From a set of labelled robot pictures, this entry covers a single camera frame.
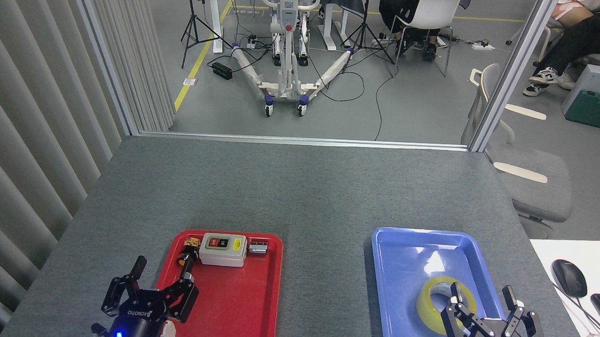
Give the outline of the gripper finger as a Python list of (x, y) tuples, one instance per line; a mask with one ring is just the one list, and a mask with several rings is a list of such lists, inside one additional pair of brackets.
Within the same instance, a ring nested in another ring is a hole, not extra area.
[(523, 301), (517, 300), (512, 286), (504, 286), (502, 293), (506, 307), (509, 310), (509, 316), (506, 319), (506, 326), (501, 331), (501, 337), (513, 337), (518, 325), (521, 323), (526, 329), (527, 337), (545, 337), (539, 315), (528, 310)]
[(481, 325), (480, 317), (466, 306), (459, 282), (452, 282), (450, 290), (450, 303), (441, 312), (446, 336), (469, 337)]
[(102, 312), (109, 317), (118, 315), (120, 300), (124, 290), (126, 290), (128, 299), (132, 300), (132, 304), (137, 304), (140, 291), (138, 279), (142, 276), (146, 265), (147, 259), (144, 256), (138, 256), (130, 273), (123, 275), (121, 278), (114, 277), (111, 280), (106, 296), (103, 299)]
[(191, 272), (187, 271), (180, 275), (177, 281), (160, 291), (161, 299), (166, 306), (166, 317), (173, 318), (179, 323), (187, 322), (199, 296), (199, 289)]

